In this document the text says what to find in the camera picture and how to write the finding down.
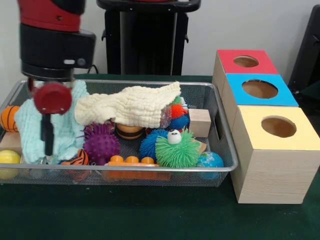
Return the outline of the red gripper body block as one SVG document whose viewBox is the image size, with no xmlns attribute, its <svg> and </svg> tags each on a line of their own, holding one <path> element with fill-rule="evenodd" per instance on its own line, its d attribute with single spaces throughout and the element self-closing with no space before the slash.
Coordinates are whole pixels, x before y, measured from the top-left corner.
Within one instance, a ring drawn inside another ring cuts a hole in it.
<svg viewBox="0 0 320 240">
<path fill-rule="evenodd" d="M 36 109 L 43 115 L 63 115 L 71 108 L 73 81 L 41 81 L 29 77 L 28 89 Z"/>
</svg>

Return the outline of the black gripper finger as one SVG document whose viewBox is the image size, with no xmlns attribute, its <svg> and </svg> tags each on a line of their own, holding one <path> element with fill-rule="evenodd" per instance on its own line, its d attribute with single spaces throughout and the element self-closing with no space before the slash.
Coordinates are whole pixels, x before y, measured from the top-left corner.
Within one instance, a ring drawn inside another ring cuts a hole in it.
<svg viewBox="0 0 320 240">
<path fill-rule="evenodd" d="M 51 114 L 46 113 L 42 115 L 40 130 L 40 139 L 44 142 L 44 153 L 45 155 L 52 155 L 54 147 L 54 127 L 51 122 Z"/>
</svg>

